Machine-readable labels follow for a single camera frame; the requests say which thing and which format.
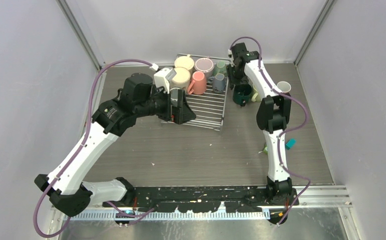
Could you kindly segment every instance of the dark green mug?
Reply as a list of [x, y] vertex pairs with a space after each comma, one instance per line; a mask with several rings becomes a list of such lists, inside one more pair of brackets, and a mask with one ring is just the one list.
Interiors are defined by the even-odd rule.
[[252, 91], [253, 88], [249, 84], [236, 85], [233, 92], [233, 101], [242, 107], [246, 106], [246, 103], [252, 97]]

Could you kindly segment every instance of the red mug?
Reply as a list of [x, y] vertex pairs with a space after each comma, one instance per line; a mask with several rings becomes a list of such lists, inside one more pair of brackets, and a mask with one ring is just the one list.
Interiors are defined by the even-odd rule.
[[191, 83], [187, 88], [187, 93], [201, 95], [206, 92], [206, 87], [207, 81], [205, 74], [201, 71], [197, 71], [191, 76]]

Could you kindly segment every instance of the white wall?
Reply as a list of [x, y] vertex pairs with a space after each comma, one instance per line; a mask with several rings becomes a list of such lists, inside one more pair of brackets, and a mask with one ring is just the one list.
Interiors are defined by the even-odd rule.
[[386, 1], [337, 1], [299, 71], [365, 239], [386, 239]]
[[241, 36], [257, 38], [264, 61], [279, 63], [295, 60], [325, 0], [68, 2], [85, 19], [84, 30], [91, 31], [107, 63], [125, 58], [170, 63], [178, 53], [227, 57]]
[[0, 240], [39, 238], [34, 179], [78, 140], [95, 74], [56, 1], [0, 1]]

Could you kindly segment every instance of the gray mug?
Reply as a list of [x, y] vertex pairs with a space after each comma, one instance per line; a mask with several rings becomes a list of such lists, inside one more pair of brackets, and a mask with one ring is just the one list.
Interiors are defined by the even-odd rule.
[[217, 94], [219, 93], [221, 94], [225, 91], [226, 86], [227, 86], [227, 81], [224, 74], [218, 73], [217, 75], [215, 75], [212, 83], [213, 91], [216, 92]]

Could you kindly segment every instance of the mug handle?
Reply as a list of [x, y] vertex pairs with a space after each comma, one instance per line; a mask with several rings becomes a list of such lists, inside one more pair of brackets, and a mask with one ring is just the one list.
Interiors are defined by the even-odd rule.
[[194, 90], [193, 89], [191, 89], [192, 87], [193, 87], [193, 85], [196, 83], [196, 81], [194, 80], [194, 79], [191, 79], [191, 83], [190, 83], [190, 85], [188, 86], [188, 88], [187, 88], [187, 93], [188, 94], [192, 94], [193, 92], [194, 92]]
[[255, 102], [256, 101], [256, 98], [258, 97], [258, 93], [256, 92], [253, 96], [252, 96], [252, 102]]

